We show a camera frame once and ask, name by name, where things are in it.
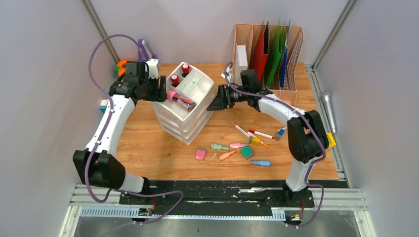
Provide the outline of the red black stamp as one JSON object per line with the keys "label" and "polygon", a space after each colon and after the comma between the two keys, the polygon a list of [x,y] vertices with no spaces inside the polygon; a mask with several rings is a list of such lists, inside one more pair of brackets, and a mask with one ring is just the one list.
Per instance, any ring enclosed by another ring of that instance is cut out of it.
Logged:
{"label": "red black stamp", "polygon": [[180,83],[180,77],[179,77],[179,75],[172,74],[170,76],[170,81],[171,81],[173,87],[177,87],[179,85],[179,83]]}

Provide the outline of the pink mini highlighter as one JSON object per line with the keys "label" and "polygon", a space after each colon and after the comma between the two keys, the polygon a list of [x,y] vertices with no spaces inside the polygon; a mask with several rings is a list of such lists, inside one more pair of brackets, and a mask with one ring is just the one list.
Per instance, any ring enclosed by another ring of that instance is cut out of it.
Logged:
{"label": "pink mini highlighter", "polygon": [[238,148],[243,148],[243,147],[247,147],[248,143],[231,143],[229,144],[229,147],[231,149],[238,149]]}

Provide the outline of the green mini highlighter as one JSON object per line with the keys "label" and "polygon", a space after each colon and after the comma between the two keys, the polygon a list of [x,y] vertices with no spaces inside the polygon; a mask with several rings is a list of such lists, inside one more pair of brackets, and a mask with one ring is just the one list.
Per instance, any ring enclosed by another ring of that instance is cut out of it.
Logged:
{"label": "green mini highlighter", "polygon": [[211,143],[210,147],[214,150],[219,150],[219,151],[228,151],[230,150],[230,148],[228,146],[224,146],[221,144],[216,144],[216,143]]}

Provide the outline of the white plastic drawer unit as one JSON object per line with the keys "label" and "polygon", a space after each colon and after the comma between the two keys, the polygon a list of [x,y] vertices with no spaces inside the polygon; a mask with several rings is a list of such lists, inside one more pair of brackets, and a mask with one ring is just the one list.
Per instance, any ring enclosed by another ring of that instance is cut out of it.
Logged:
{"label": "white plastic drawer unit", "polygon": [[181,62],[166,79],[164,102],[153,109],[161,128],[189,145],[209,121],[207,107],[214,99],[215,82],[189,63]]}

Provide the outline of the green folder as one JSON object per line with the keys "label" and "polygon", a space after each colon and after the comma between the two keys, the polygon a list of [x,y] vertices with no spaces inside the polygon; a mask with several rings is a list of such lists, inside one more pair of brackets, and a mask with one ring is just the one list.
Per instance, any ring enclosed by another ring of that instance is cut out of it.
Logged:
{"label": "green folder", "polygon": [[276,26],[269,26],[270,40],[269,40],[269,51],[268,58],[264,69],[264,83],[267,88],[274,88],[277,83],[275,74],[281,68],[281,60],[283,59],[284,53],[284,41],[285,41],[285,27],[281,25],[280,20]]}

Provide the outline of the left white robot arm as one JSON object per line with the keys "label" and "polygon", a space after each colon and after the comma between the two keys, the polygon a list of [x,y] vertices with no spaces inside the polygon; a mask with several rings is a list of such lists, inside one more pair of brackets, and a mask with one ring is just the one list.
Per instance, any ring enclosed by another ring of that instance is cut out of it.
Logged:
{"label": "left white robot arm", "polygon": [[76,150],[73,162],[85,185],[132,192],[139,204],[151,199],[148,179],[130,174],[116,159],[126,121],[139,100],[166,100],[166,77],[159,76],[160,62],[126,63],[125,72],[110,86],[102,120],[84,150]]}

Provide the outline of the red folder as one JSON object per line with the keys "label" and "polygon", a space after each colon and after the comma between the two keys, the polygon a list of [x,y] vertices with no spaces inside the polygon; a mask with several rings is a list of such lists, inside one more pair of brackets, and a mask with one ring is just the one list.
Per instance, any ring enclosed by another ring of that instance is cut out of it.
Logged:
{"label": "red folder", "polygon": [[255,70],[257,79],[261,82],[269,51],[269,22],[267,21],[266,24],[263,22],[261,25],[254,25],[253,33],[251,68]]}

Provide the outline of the pink highlighter pack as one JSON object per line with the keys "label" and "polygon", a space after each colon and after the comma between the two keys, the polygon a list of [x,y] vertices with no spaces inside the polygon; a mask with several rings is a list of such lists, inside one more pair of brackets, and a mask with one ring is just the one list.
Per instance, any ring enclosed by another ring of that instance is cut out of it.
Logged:
{"label": "pink highlighter pack", "polygon": [[190,98],[179,94],[175,90],[169,90],[167,92],[167,99],[169,99],[172,102],[175,102],[178,106],[180,106],[182,109],[188,112],[192,111],[197,105]]}

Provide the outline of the blue folder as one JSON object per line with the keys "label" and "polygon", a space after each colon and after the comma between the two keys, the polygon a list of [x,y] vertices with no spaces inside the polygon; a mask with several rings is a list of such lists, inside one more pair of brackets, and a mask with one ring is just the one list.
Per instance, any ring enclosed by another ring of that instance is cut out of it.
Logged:
{"label": "blue folder", "polygon": [[285,75],[286,75],[286,66],[287,66],[287,55],[288,55],[288,45],[289,45],[289,37],[290,37],[290,27],[291,21],[289,20],[288,26],[285,27],[285,41],[284,41],[284,54],[283,54],[283,61],[281,67],[281,77],[280,77],[280,87],[284,88],[285,85]]}

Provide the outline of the white hardcover book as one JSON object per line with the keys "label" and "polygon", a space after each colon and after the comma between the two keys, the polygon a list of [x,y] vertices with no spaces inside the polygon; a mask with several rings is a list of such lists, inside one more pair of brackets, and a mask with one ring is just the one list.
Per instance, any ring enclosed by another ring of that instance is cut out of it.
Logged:
{"label": "white hardcover book", "polygon": [[246,45],[236,45],[235,48],[235,61],[234,61],[234,82],[241,84],[240,73],[248,69],[247,49]]}

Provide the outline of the red round stamp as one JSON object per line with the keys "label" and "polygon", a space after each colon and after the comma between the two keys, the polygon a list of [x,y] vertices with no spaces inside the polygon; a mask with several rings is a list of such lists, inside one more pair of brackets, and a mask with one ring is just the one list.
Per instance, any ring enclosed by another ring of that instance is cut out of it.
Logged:
{"label": "red round stamp", "polygon": [[190,73],[190,65],[187,63],[184,63],[181,65],[182,70],[182,77],[186,77]]}

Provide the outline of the pink plastic file organizer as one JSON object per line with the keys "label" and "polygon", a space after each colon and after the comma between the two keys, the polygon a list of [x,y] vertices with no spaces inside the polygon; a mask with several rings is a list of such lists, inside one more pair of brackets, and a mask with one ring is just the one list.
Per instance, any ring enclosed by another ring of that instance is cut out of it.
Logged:
{"label": "pink plastic file organizer", "polygon": [[303,28],[290,23],[236,24],[232,53],[234,83],[242,83],[240,71],[255,68],[261,73],[263,86],[295,106],[294,74],[303,42]]}

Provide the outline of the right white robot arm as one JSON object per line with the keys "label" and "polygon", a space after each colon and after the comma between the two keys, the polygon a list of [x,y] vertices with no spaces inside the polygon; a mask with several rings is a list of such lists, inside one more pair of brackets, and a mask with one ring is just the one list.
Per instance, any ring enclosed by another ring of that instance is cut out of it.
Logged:
{"label": "right white robot arm", "polygon": [[308,190],[308,178],[315,163],[326,157],[329,140],[320,114],[304,111],[279,99],[272,91],[263,89],[255,70],[241,72],[242,84],[230,83],[218,87],[208,111],[233,108],[236,102],[246,101],[255,110],[271,116],[287,127],[288,147],[293,157],[291,170],[283,184],[282,199],[295,206]]}

